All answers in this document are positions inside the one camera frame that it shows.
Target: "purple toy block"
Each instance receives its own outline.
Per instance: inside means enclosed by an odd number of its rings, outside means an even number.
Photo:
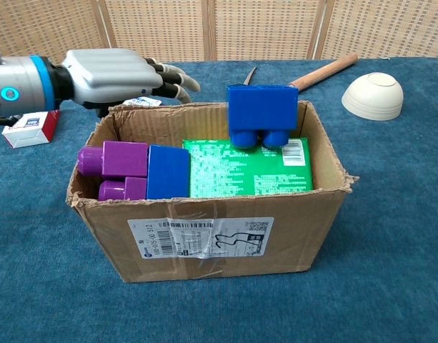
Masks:
[[[102,148],[84,146],[77,164],[86,177],[147,177],[147,154],[146,143],[105,141]]]
[[[147,144],[127,141],[103,143],[104,178],[147,177]]]
[[[99,177],[103,169],[103,148],[84,146],[79,151],[77,168],[86,177]]]
[[[147,179],[126,177],[125,182],[106,180],[99,187],[98,200],[141,200],[146,198]]]

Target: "robotic hand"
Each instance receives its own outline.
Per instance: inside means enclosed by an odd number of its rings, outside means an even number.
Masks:
[[[126,49],[69,50],[59,66],[46,57],[0,54],[0,124],[12,126],[25,113],[58,109],[67,99],[98,109],[100,117],[109,106],[141,95],[185,104],[191,100],[184,87],[200,90],[182,69]]]

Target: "woven screen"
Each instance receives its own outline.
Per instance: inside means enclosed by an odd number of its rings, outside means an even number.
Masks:
[[[204,60],[201,0],[106,0],[116,44],[160,61]]]
[[[216,0],[217,59],[305,59],[318,0]]]
[[[438,0],[336,0],[322,58],[438,56]]]
[[[0,51],[59,63],[69,49],[105,47],[90,1],[0,0]]]

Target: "white label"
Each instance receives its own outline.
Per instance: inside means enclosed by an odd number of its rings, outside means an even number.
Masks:
[[[160,100],[151,99],[146,96],[140,96],[139,98],[133,98],[124,101],[124,105],[160,106],[160,104]]]
[[[143,259],[261,256],[273,217],[223,219],[130,219]]]
[[[305,166],[303,142],[301,139],[289,139],[289,143],[282,147],[284,166]]]

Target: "green package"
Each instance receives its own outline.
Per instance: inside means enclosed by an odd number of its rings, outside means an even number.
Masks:
[[[190,197],[282,194],[312,190],[307,138],[282,149],[237,149],[229,140],[184,140],[190,151]]]

